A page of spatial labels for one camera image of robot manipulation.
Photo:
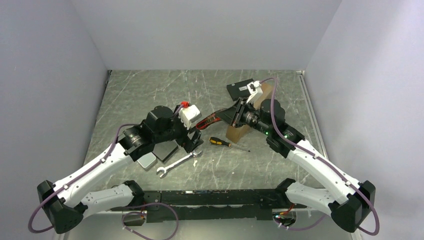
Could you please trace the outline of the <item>red handled box cutter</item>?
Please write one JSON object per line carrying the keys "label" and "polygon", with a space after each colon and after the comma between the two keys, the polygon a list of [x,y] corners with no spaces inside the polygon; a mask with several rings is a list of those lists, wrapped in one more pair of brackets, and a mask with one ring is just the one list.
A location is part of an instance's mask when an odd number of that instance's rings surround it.
{"label": "red handled box cutter", "polygon": [[207,117],[205,117],[204,119],[202,119],[201,121],[199,121],[195,127],[198,130],[204,130],[206,128],[208,128],[210,125],[220,122],[222,121],[222,119],[220,117],[218,117],[216,115],[216,113],[211,113],[210,115],[208,115]]}

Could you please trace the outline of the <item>brown cardboard express box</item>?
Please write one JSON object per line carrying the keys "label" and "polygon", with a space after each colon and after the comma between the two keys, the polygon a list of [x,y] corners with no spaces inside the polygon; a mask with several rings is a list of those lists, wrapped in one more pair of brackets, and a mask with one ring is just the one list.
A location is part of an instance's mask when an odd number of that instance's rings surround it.
{"label": "brown cardboard express box", "polygon": [[[268,83],[262,83],[261,89],[262,89],[262,95],[253,103],[253,107],[256,110],[258,110],[261,107],[261,104],[264,100],[271,98],[272,92],[274,90],[274,86]],[[244,125],[238,128],[229,125],[227,127],[225,137],[230,142],[237,144],[239,140],[243,136],[245,136],[250,130],[251,130],[251,127],[249,127],[248,125]]]}

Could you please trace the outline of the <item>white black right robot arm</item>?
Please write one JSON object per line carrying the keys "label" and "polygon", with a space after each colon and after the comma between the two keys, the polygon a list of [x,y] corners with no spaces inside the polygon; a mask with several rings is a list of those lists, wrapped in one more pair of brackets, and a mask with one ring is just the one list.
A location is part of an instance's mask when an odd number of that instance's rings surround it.
{"label": "white black right robot arm", "polygon": [[380,220],[374,207],[376,187],[368,180],[361,182],[349,176],[331,163],[302,133],[286,123],[285,114],[278,100],[266,99],[255,108],[240,98],[214,115],[234,128],[249,126],[263,133],[274,152],[302,167],[323,186],[317,189],[286,179],[275,194],[280,207],[304,205],[331,217],[346,232],[361,230],[377,235]]}

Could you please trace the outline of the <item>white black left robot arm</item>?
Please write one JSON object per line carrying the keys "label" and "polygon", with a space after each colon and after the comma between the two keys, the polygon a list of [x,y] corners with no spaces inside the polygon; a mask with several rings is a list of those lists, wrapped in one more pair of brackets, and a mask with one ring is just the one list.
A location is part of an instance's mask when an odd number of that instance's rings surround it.
{"label": "white black left robot arm", "polygon": [[202,144],[201,132],[195,127],[200,117],[201,112],[194,104],[183,103],[175,109],[159,105],[140,123],[121,125],[111,144],[89,163],[55,182],[41,182],[37,186],[37,209],[44,211],[57,234],[72,230],[82,220],[104,210],[139,209],[144,203],[144,192],[133,180],[107,190],[92,188],[152,153],[157,144],[175,142],[187,153],[193,152]]}

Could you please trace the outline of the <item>yellow black handled screwdriver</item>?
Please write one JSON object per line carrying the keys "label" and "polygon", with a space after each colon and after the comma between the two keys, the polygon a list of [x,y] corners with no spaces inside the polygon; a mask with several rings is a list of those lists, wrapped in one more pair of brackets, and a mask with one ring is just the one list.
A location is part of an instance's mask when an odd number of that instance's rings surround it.
{"label": "yellow black handled screwdriver", "polygon": [[210,142],[211,144],[213,144],[213,145],[220,145],[220,146],[225,146],[225,147],[228,147],[228,148],[235,148],[235,149],[239,149],[239,150],[242,150],[242,151],[245,151],[245,152],[250,152],[250,150],[249,150],[249,149],[247,149],[247,148],[243,148],[243,147],[241,147],[241,146],[234,145],[233,143],[230,143],[230,142],[224,141],[224,140],[222,140],[222,139],[220,139],[220,138],[218,138],[218,137],[213,137],[213,136],[211,136],[211,137],[209,138],[209,142]]}

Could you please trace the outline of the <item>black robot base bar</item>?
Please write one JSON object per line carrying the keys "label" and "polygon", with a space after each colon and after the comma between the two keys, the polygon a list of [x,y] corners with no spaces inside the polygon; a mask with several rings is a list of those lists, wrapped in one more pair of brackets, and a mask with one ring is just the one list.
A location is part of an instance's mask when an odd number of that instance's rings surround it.
{"label": "black robot base bar", "polygon": [[141,209],[147,223],[179,220],[270,221],[293,204],[276,189],[146,190]]}

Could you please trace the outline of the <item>black flat box with label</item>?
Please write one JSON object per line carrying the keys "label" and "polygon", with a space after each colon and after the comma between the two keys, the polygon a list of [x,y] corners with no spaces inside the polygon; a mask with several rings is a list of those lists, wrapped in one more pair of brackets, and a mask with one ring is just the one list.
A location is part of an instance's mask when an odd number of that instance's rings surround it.
{"label": "black flat box with label", "polygon": [[226,90],[232,101],[237,101],[239,98],[248,98],[251,93],[248,89],[248,84],[253,82],[254,79],[246,79],[243,81],[230,83],[226,85]]}

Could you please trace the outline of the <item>dark grey flat slab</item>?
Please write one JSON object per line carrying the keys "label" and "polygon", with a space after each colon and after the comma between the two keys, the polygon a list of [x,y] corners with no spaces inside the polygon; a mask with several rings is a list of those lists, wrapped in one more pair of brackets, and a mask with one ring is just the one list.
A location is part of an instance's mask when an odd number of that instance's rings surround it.
{"label": "dark grey flat slab", "polygon": [[179,146],[174,141],[165,141],[156,144],[152,153],[159,161],[165,163],[178,149]]}

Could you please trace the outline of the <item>silver open-end wrench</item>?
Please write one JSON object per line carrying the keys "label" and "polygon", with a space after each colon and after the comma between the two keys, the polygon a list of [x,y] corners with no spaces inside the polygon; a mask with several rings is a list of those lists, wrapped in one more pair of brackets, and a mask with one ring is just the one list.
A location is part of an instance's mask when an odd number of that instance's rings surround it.
{"label": "silver open-end wrench", "polygon": [[202,155],[203,151],[202,150],[194,150],[191,153],[187,154],[186,156],[180,158],[179,160],[163,167],[158,167],[156,170],[156,174],[159,175],[159,178],[164,178],[169,171],[171,171],[172,169],[174,169],[175,167],[178,167],[179,165],[183,164],[184,162],[193,159],[193,158],[197,158],[200,157]]}

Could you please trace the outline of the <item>aluminium table edge rail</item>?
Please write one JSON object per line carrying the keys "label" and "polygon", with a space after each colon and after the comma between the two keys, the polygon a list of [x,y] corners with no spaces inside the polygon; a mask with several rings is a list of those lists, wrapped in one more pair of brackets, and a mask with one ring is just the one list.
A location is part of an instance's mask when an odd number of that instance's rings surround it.
{"label": "aluminium table edge rail", "polygon": [[299,83],[300,83],[300,86],[301,86],[301,89],[302,89],[302,93],[305,97],[305,101],[306,101],[306,105],[307,105],[306,108],[307,108],[309,118],[310,118],[311,123],[312,123],[312,128],[313,128],[316,140],[317,140],[318,149],[323,154],[323,156],[325,158],[328,158],[324,139],[322,137],[320,127],[319,127],[319,124],[318,124],[318,121],[317,121],[317,118],[316,118],[316,115],[315,115],[315,112],[314,112],[314,109],[313,109],[313,105],[312,105],[312,102],[311,102],[311,99],[310,99],[310,96],[309,96],[309,93],[308,93],[308,89],[307,89],[307,86],[306,86],[304,73],[305,72],[303,70],[297,70],[296,76],[299,80]]}

